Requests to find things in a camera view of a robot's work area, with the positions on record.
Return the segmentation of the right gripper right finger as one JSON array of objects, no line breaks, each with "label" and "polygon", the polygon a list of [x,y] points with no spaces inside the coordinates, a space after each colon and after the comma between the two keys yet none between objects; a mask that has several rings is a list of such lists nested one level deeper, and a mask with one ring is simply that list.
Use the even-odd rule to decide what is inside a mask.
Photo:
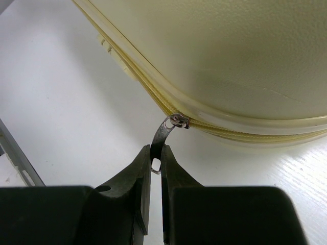
[{"label": "right gripper right finger", "polygon": [[291,199],[271,186],[205,187],[161,152],[165,244],[307,244]]}]

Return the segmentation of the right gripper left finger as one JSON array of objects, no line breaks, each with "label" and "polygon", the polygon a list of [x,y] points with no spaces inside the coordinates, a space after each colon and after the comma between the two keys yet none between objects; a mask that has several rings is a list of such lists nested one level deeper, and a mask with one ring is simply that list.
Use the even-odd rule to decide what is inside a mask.
[{"label": "right gripper left finger", "polygon": [[89,186],[1,189],[1,244],[142,244],[148,234],[150,147]]}]

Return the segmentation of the silver zipper pull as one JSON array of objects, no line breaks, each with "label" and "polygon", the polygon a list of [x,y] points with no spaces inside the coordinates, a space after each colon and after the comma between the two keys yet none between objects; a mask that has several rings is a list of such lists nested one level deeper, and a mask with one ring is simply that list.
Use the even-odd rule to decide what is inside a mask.
[{"label": "silver zipper pull", "polygon": [[189,127],[190,119],[185,115],[179,113],[171,114],[164,119],[164,121],[157,129],[150,146],[151,172],[157,175],[161,174],[161,166],[158,170],[156,170],[153,168],[152,164],[154,159],[158,159],[159,161],[161,161],[162,148],[164,147],[165,141],[168,135],[172,132],[172,130],[174,128],[188,129]]}]

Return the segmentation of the yellow hard-shell suitcase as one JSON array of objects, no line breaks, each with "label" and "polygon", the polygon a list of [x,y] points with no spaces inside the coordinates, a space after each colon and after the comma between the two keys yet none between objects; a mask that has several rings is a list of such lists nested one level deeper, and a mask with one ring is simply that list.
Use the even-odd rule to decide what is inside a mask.
[{"label": "yellow hard-shell suitcase", "polygon": [[75,1],[166,114],[245,144],[326,136],[326,1]]}]

